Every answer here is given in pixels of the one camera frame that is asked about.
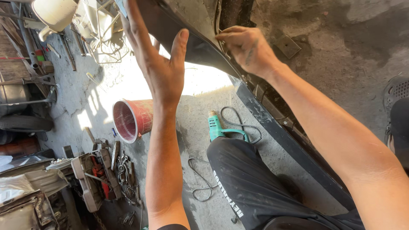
white lettering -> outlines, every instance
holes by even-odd
[[[237,216],[240,218],[242,217],[244,214],[241,212],[240,208],[235,205],[234,202],[231,202],[230,197],[227,195],[227,192],[225,190],[225,188],[223,187],[222,183],[220,182],[219,177],[216,175],[216,171],[213,170],[213,174],[214,174],[214,178],[216,179],[217,185],[220,187],[220,189],[223,192],[223,195],[226,197],[227,202],[230,204],[230,206],[234,209],[234,211],[237,213]]]
[[[242,217],[244,214],[241,212],[241,210],[239,209],[238,211],[237,211],[237,215],[238,215],[238,217],[240,218],[240,217]]]

black sandal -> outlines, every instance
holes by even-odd
[[[385,144],[390,148],[391,143],[391,110],[392,106],[399,100],[409,97],[409,76],[400,73],[388,81],[384,89],[383,105],[387,113],[388,124],[385,131]]]

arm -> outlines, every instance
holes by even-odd
[[[235,26],[216,38],[244,70],[264,78],[287,102],[348,187],[367,230],[409,228],[409,178],[370,130],[281,63],[259,29]]]
[[[189,31],[182,29],[173,42],[171,59],[152,46],[136,0],[126,4],[129,23],[124,29],[153,98],[153,126],[146,169],[146,206],[149,229],[180,224],[190,229],[182,204],[182,164],[176,139],[176,107],[184,84],[184,57]]]

finger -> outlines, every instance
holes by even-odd
[[[243,43],[246,42],[247,37],[246,34],[242,32],[231,32],[218,34],[216,35],[216,39],[231,45],[242,46]]]
[[[173,40],[171,62],[174,65],[184,65],[184,57],[186,55],[186,44],[188,38],[189,30],[181,29]]]
[[[154,47],[157,51],[159,51],[159,49],[160,49],[160,43],[159,43],[158,40],[156,40],[156,38],[153,40],[153,47]]]
[[[125,35],[128,38],[128,41],[132,47],[132,50],[135,52],[138,48],[138,44],[136,43],[135,37],[130,31],[129,21],[125,18],[123,14],[121,14],[121,22],[122,22],[122,26],[124,27]]]
[[[130,31],[140,50],[150,54],[153,51],[153,46],[136,0],[126,1],[126,12],[128,14]]]
[[[227,45],[227,48],[229,49],[229,51],[231,52],[231,54],[236,58],[238,57],[240,54],[243,53],[243,50],[241,49],[241,47],[236,46],[236,45]]]
[[[231,32],[244,32],[247,29],[249,29],[248,27],[244,27],[244,26],[239,26],[239,25],[234,25],[232,27],[229,27],[227,29],[224,29],[221,33],[231,33]]]

tattoo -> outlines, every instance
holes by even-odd
[[[246,58],[246,65],[250,65],[250,61],[253,57],[254,49],[257,47],[257,44],[258,44],[258,39],[254,41],[252,47],[250,48],[249,54],[247,55],[247,58]]]

